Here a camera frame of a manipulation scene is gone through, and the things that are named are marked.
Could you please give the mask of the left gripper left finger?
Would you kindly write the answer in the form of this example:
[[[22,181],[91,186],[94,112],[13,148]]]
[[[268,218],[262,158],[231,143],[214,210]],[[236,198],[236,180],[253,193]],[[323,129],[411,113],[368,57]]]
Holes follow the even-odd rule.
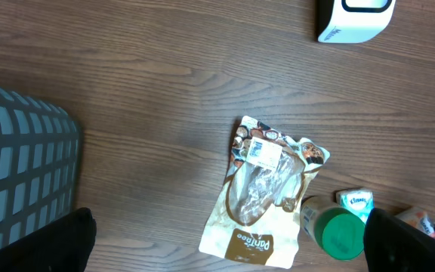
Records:
[[[77,209],[0,249],[0,272],[82,272],[96,234],[91,210]]]

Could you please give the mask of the green lid jar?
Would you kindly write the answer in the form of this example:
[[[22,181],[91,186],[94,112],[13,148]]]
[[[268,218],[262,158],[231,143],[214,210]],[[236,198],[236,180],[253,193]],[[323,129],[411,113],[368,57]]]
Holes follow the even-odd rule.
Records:
[[[300,221],[310,238],[334,259],[349,261],[363,252],[365,223],[326,196],[305,200]]]

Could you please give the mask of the teal tissue pack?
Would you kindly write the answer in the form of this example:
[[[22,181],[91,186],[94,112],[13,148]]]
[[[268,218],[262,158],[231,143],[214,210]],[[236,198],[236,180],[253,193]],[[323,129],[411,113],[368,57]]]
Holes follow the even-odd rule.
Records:
[[[364,223],[368,221],[375,207],[373,192],[365,188],[341,190],[335,194],[335,197],[340,206],[352,212]]]

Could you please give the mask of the grey plastic mesh basket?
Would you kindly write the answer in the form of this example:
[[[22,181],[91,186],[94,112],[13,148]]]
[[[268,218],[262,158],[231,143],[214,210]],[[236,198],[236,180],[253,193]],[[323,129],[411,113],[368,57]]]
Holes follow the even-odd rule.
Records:
[[[81,145],[63,108],[0,88],[0,249],[71,211]]]

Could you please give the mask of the beige snack bag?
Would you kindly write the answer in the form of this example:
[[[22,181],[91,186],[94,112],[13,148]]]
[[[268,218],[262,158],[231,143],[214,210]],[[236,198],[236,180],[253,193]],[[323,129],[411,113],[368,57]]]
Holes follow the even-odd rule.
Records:
[[[289,269],[299,250],[301,200],[329,157],[308,138],[294,140],[243,116],[199,251]]]

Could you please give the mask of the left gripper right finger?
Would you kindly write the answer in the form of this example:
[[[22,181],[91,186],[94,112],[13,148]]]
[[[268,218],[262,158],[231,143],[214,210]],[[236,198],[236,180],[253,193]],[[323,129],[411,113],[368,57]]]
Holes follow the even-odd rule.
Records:
[[[373,209],[363,237],[369,272],[435,272],[435,239]]]

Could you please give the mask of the orange tissue pack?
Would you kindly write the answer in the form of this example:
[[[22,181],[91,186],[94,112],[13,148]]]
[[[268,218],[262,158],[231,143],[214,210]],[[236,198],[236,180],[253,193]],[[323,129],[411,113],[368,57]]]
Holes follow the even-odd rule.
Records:
[[[419,207],[411,207],[410,209],[399,213],[396,217],[435,239],[434,225],[430,221],[428,213],[425,210]]]

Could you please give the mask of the white barcode scanner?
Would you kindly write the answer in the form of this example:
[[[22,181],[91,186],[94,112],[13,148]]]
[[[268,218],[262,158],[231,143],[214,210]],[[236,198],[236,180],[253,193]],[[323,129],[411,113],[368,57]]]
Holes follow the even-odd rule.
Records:
[[[388,26],[395,0],[318,0],[316,35],[321,43],[367,42]]]

